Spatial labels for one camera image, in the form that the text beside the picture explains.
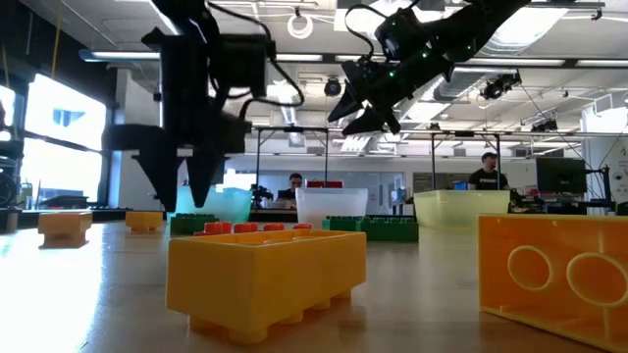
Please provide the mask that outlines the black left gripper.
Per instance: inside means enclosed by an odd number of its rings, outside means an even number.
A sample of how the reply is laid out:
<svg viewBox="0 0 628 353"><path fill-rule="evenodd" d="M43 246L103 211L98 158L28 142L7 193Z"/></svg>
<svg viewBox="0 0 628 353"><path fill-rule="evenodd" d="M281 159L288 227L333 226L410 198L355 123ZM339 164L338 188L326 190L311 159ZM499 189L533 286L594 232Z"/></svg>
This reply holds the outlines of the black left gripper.
<svg viewBox="0 0 628 353"><path fill-rule="evenodd" d="M186 158L188 185L196 208L204 206L212 185L224 180L225 154L245 151L250 123L222 111L223 101L208 94L208 58L201 43L155 28L141 41L160 54L161 123L107 127L102 146L112 151L137 150L133 155L167 212L177 204L180 148L206 151Z"/></svg>

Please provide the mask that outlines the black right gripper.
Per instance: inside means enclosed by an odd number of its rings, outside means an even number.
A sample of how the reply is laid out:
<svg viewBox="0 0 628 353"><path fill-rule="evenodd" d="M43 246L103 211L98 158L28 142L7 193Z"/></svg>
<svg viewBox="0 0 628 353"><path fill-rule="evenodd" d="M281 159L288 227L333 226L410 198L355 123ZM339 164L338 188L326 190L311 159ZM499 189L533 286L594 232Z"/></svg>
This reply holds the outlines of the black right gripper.
<svg viewBox="0 0 628 353"><path fill-rule="evenodd" d="M362 56L357 61L344 62L342 69L345 73L344 93L329 114L328 122L356 113L367 102L369 107L349 123L342 134L382 131L384 125L391 133L397 134L401 126L393 113L393 106L410 99L419 87L436 76L450 80L454 63L439 53L423 48L398 62L375 62Z"/></svg>

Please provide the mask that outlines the green eight-stud block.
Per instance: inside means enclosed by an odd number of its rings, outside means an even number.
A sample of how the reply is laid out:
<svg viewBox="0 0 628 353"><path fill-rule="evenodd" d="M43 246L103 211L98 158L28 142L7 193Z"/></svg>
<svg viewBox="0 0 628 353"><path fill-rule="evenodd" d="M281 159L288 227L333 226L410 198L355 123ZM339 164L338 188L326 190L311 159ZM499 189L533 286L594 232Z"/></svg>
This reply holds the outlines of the green eight-stud block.
<svg viewBox="0 0 628 353"><path fill-rule="evenodd" d="M418 224L410 218L364 218L358 223L368 241L418 242Z"/></svg>
<svg viewBox="0 0 628 353"><path fill-rule="evenodd" d="M203 231L207 223L218 222L219 219L212 214L181 214L176 213L170 218L170 235L193 235Z"/></svg>
<svg viewBox="0 0 628 353"><path fill-rule="evenodd" d="M327 216L322 226L326 230L360 231L362 221L363 218L359 216Z"/></svg>

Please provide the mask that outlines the amber four-stud block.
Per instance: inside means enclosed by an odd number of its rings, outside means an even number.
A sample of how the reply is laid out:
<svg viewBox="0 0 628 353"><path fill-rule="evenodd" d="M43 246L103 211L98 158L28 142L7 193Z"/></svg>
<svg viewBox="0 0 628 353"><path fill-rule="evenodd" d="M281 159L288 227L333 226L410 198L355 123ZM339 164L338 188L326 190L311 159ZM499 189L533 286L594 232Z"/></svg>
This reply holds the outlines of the amber four-stud block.
<svg viewBox="0 0 628 353"><path fill-rule="evenodd" d="M163 226L163 213L156 211L128 211L125 224L131 232L155 232Z"/></svg>

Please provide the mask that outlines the red-orange eight-stud block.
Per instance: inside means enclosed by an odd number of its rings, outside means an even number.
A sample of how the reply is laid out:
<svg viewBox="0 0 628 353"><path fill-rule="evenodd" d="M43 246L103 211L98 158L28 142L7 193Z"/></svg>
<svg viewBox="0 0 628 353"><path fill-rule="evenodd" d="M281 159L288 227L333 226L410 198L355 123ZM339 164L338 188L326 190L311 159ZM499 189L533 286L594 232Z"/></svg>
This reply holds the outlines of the red-orange eight-stud block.
<svg viewBox="0 0 628 353"><path fill-rule="evenodd" d="M286 230L287 225L283 223L269 223L259 225L257 223L239 223L232 224L229 222L213 222L206 223L202 230L196 230L193 236L204 235L220 235L228 233L244 233L244 232L257 232L257 231L271 231L271 230Z"/></svg>

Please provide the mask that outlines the amber eight-stud block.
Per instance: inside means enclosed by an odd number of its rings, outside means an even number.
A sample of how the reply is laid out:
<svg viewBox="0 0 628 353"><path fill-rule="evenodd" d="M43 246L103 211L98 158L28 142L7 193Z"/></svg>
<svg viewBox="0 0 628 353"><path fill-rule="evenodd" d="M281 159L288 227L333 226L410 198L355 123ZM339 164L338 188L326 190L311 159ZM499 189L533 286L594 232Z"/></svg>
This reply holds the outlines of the amber eight-stud block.
<svg viewBox="0 0 628 353"><path fill-rule="evenodd" d="M325 310L366 279L359 231L291 229L175 238L168 247L166 306L191 328L224 328L258 343L274 324Z"/></svg>
<svg viewBox="0 0 628 353"><path fill-rule="evenodd" d="M481 311L628 353L628 217L482 215Z"/></svg>
<svg viewBox="0 0 628 353"><path fill-rule="evenodd" d="M38 233L43 235L39 248L80 248L87 243L91 225L90 212L42 213L37 223Z"/></svg>

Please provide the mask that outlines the teal plastic bin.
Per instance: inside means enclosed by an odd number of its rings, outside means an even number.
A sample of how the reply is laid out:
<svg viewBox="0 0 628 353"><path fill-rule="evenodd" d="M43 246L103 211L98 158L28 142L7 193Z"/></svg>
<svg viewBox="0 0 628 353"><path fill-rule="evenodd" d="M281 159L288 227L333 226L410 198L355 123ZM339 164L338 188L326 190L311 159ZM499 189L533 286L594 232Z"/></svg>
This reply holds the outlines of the teal plastic bin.
<svg viewBox="0 0 628 353"><path fill-rule="evenodd" d="M188 185L178 187L176 210L169 212L167 220L175 214L213 215L223 222L247 222L250 214L252 193L223 185L212 185L202 207L194 205L191 190Z"/></svg>

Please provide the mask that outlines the long ceiling light strip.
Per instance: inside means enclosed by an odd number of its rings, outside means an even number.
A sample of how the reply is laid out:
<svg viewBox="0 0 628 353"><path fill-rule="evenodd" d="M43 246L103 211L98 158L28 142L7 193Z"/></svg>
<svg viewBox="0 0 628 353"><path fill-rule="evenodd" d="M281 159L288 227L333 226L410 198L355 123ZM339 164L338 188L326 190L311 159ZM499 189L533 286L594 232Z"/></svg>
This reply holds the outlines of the long ceiling light strip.
<svg viewBox="0 0 628 353"><path fill-rule="evenodd" d="M295 62L295 63L317 63L323 61L321 54L290 54L280 53L276 56L276 60L281 63Z"/></svg>
<svg viewBox="0 0 628 353"><path fill-rule="evenodd" d="M620 70L620 69L628 69L628 59L620 59L620 60L578 60L576 63L576 67L579 68L594 68L594 69L610 69L610 70Z"/></svg>
<svg viewBox="0 0 628 353"><path fill-rule="evenodd" d="M94 51L80 49L79 57L85 62L148 62L159 61L158 52L146 51Z"/></svg>
<svg viewBox="0 0 628 353"><path fill-rule="evenodd" d="M561 59L525 59L525 58L474 58L464 62L465 66L486 67L560 67Z"/></svg>

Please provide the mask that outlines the clear plastic bin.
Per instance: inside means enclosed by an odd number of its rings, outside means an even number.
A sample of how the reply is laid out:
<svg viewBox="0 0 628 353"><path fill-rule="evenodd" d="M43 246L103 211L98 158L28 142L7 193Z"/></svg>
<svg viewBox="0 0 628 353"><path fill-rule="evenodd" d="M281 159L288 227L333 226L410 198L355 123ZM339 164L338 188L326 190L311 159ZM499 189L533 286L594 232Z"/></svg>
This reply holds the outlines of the clear plastic bin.
<svg viewBox="0 0 628 353"><path fill-rule="evenodd" d="M327 216L365 216L368 189L298 188L295 200L298 221L321 228Z"/></svg>

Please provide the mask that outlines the person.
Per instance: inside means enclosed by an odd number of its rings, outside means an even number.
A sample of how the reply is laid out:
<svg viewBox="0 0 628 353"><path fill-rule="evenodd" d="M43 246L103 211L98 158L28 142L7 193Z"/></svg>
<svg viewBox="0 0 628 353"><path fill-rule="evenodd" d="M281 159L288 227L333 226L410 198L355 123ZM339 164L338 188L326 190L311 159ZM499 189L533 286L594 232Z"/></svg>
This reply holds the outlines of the person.
<svg viewBox="0 0 628 353"><path fill-rule="evenodd" d="M482 156L482 168L472 173L467 181L469 190L506 190L507 178L497 171L497 155L487 152Z"/></svg>
<svg viewBox="0 0 628 353"><path fill-rule="evenodd" d="M278 199L279 200L294 200L295 199L295 191L302 186L302 175L299 173L293 173L288 178L289 188L285 190L278 191Z"/></svg>

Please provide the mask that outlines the yellow plastic bin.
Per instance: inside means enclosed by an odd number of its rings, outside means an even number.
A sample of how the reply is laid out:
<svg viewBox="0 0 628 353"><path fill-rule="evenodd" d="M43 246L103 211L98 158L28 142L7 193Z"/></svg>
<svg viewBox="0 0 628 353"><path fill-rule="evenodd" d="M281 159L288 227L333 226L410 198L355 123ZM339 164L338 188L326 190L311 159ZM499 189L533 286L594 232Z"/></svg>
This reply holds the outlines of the yellow plastic bin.
<svg viewBox="0 0 628 353"><path fill-rule="evenodd" d="M421 227L474 230L479 215L508 213L510 193L503 190L434 190L415 193L415 216Z"/></svg>

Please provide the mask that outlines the black computer monitor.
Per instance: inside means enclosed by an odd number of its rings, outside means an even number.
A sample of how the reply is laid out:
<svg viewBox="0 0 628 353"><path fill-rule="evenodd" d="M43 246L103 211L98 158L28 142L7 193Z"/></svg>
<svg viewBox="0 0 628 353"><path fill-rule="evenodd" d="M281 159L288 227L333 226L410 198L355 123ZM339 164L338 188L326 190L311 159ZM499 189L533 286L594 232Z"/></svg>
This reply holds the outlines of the black computer monitor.
<svg viewBox="0 0 628 353"><path fill-rule="evenodd" d="M582 194L587 191L586 164L582 159L537 158L536 175L541 192Z"/></svg>

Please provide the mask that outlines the black metal station frame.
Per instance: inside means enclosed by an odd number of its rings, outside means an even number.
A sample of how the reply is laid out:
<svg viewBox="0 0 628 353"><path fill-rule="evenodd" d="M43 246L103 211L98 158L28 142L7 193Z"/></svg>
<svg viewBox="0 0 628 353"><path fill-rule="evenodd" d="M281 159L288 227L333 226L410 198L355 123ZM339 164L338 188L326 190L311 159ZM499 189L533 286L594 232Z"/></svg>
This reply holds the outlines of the black metal station frame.
<svg viewBox="0 0 628 353"><path fill-rule="evenodd" d="M500 175L501 175L501 164L500 164L500 158L501 158L501 139L500 139L500 135L496 132L488 132L487 130L484 131L475 131L475 130L429 130L429 135L430 135L430 156L431 156L431 170L432 170L432 189L436 190L437 189L437 181L436 181L436 149L437 149L437 143L436 143L436 136L437 135L445 135L445 136L453 136L453 137L459 137L459 138L463 138L463 139L470 139L472 137L481 137L482 139L484 139L487 143L489 143L495 150L496 152L496 156L495 156L495 162L496 162L496 167L497 167L497 189L501 190L501 181L500 181Z"/></svg>
<svg viewBox="0 0 628 353"><path fill-rule="evenodd" d="M304 134L306 132L311 132L315 137L318 137L318 134L325 134L325 140L320 139L321 144L324 147L324 157L325 157L325 166L324 166L324 181L328 181L328 172L329 172L329 142L330 142L330 129L328 127L315 127L315 126L254 126L253 127L257 131L257 140L256 140L256 180L251 185L251 192L253 196L263 196L265 191L260 191L259 185L259 172L260 172L260 157L261 157L261 146L262 142L262 133L265 130L269 130L271 137L276 131L281 131L285 133L300 133Z"/></svg>

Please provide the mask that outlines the black aluminium table frame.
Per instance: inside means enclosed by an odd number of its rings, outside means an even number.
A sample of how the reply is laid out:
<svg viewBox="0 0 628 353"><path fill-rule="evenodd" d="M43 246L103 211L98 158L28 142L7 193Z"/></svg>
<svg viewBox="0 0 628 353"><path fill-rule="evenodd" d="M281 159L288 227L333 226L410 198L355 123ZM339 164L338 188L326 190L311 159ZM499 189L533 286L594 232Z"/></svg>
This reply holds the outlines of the black aluminium table frame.
<svg viewBox="0 0 628 353"><path fill-rule="evenodd" d="M131 212L127 208L90 208L92 219L96 223L123 221L126 213ZM296 223L298 216L295 210L280 209L254 209L248 213L248 217L240 215L229 215L226 213L199 211L198 215L213 215L220 221L229 221L232 223L241 222L257 222L257 223Z"/></svg>

